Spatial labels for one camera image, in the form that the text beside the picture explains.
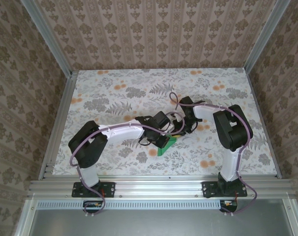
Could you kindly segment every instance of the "table surface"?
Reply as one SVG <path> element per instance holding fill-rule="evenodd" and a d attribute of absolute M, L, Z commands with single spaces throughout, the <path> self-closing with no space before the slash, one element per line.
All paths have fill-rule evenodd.
<path fill-rule="evenodd" d="M 69 165 L 68 142 L 87 121 L 116 124 L 136 116 L 173 111 L 171 91 L 179 98 L 190 96 L 193 101 L 240 105 L 254 133 L 242 155 L 241 174 L 276 174 L 243 68 L 80 71 L 53 174 L 77 175 Z M 222 167 L 223 151 L 214 123 L 204 120 L 192 134 L 178 138 L 162 156 L 157 156 L 154 145 L 144 147 L 137 140 L 108 145 L 97 168 L 100 175 L 216 175 Z"/>

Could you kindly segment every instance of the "patterned wallpaper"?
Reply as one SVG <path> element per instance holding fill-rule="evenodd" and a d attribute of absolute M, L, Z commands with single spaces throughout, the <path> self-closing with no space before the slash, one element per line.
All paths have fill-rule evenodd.
<path fill-rule="evenodd" d="M 276 0 L 35 0 L 72 70 L 242 67 Z"/>
<path fill-rule="evenodd" d="M 19 0 L 0 0 L 0 236 L 37 179 L 66 78 Z"/>
<path fill-rule="evenodd" d="M 298 0 L 290 2 L 250 78 L 282 174 L 298 197 Z"/>

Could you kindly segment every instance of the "purple cable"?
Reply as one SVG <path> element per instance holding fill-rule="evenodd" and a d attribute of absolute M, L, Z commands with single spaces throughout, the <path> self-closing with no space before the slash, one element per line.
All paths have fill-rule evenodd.
<path fill-rule="evenodd" d="M 109 129 L 115 129 L 115 128 L 121 128 L 121 127 L 127 127 L 127 126 L 138 126 L 138 127 L 148 128 L 148 129 L 151 129 L 151 130 L 153 130 L 153 131 L 156 131 L 156 132 L 158 132 L 158 133 L 160 133 L 160 134 L 169 134 L 169 135 L 178 134 L 178 133 L 181 132 L 181 131 L 183 130 L 183 128 L 184 128 L 184 126 L 185 126 L 185 120 L 184 120 L 184 117 L 183 117 L 180 113 L 178 113 L 178 112 L 172 112 L 172 114 L 177 114 L 177 115 L 182 119 L 182 121 L 183 121 L 183 124 L 182 124 L 182 127 L 180 128 L 180 130 L 178 130 L 178 131 L 176 131 L 176 132 L 173 132 L 173 133 L 163 132 L 163 131 L 161 131 L 161 130 L 152 128 L 152 127 L 147 126 L 147 125 L 144 125 L 144 124 L 134 124 L 134 123 L 118 124 L 118 125 L 112 125 L 112 126 L 109 126 L 109 127 L 103 128 L 103 129 L 99 129 L 99 130 L 93 132 L 92 134 L 90 134 L 88 137 L 86 137 L 86 138 L 85 138 L 85 139 L 78 145 L 78 147 L 75 149 L 75 151 L 72 153 L 72 155 L 71 155 L 71 157 L 70 157 L 69 164 L 70 164 L 72 167 L 77 167 L 77 172 L 78 172 L 78 175 L 79 175 L 79 177 L 80 177 L 80 181 L 81 181 L 81 183 L 83 184 L 83 186 L 84 186 L 85 188 L 87 188 L 88 190 L 90 190 L 91 192 L 97 194 L 97 195 L 102 199 L 102 201 L 103 201 L 103 205 L 102 205 L 101 209 L 100 209 L 99 211 L 97 211 L 95 214 L 99 214 L 99 213 L 104 209 L 104 207 L 105 207 L 105 198 L 104 198 L 101 194 L 99 194 L 97 191 L 95 191 L 94 189 L 90 188 L 90 187 L 86 184 L 86 182 L 85 182 L 84 179 L 82 178 L 82 175 L 81 175 L 81 172 L 80 172 L 79 165 L 78 165 L 78 164 L 73 164 L 72 161 L 73 161 L 75 155 L 77 154 L 77 152 L 80 150 L 80 148 L 81 148 L 81 147 L 82 147 L 82 146 L 83 146 L 89 139 L 91 139 L 93 136 L 97 135 L 98 133 L 101 133 L 101 132 L 103 132 L 103 131 L 107 131 L 107 130 L 109 130 Z M 87 212 L 87 206 L 88 206 L 89 204 L 86 204 L 85 207 L 84 207 L 84 212 L 85 212 L 86 214 L 90 214 L 90 213 Z"/>
<path fill-rule="evenodd" d="M 175 101 L 175 100 L 171 97 L 172 94 L 177 98 L 177 101 Z M 251 140 L 251 138 L 250 138 L 250 137 L 251 137 L 251 136 L 250 136 L 250 132 L 249 132 L 249 129 L 248 129 L 248 127 L 247 127 L 245 121 L 244 121 L 244 120 L 243 120 L 237 113 L 235 113 L 234 111 L 230 110 L 230 109 L 227 108 L 227 107 L 222 107 L 222 106 L 217 106 L 217 105 L 212 105 L 212 104 L 207 104 L 207 103 L 202 103 L 202 104 L 182 104 L 182 103 L 179 103 L 179 102 L 178 102 L 179 98 L 178 98 L 178 96 L 176 95 L 176 93 L 174 93 L 174 92 L 171 92 L 171 93 L 169 94 L 169 98 L 171 99 L 171 101 L 175 102 L 177 105 L 180 105 L 180 106 L 186 106 L 186 107 L 207 106 L 207 107 L 213 107 L 213 108 L 224 109 L 224 110 L 230 112 L 231 114 L 233 114 L 236 118 L 239 119 L 239 121 L 241 121 L 241 123 L 243 124 L 243 126 L 244 126 L 244 128 L 245 128 L 245 130 L 246 130 L 246 133 L 247 133 L 247 142 L 246 142 L 246 144 L 245 144 L 245 145 L 238 151 L 238 162 L 237 162 L 236 174 L 237 174 L 239 180 L 240 180 L 245 186 L 247 186 L 248 188 L 250 188 L 250 189 L 255 193 L 255 196 L 254 196 L 254 198 L 251 200 L 251 202 L 250 202 L 247 206 L 245 206 L 245 207 L 242 208 L 241 210 L 235 211 L 234 213 L 230 212 L 229 210 L 227 210 L 227 209 L 225 209 L 225 208 L 223 208 L 223 207 L 222 207 L 222 209 L 226 210 L 229 214 L 238 214 L 238 213 L 241 213 L 242 211 L 246 210 L 247 208 L 249 208 L 249 207 L 254 203 L 254 201 L 256 200 L 256 198 L 257 198 L 257 192 L 256 192 L 256 190 L 255 190 L 253 187 L 251 187 L 250 185 L 248 185 L 248 184 L 247 184 L 247 183 L 240 177 L 240 175 L 238 174 L 239 165 L 240 165 L 240 162 L 241 162 L 241 154 L 242 154 L 243 150 L 248 146 L 249 141 Z"/>

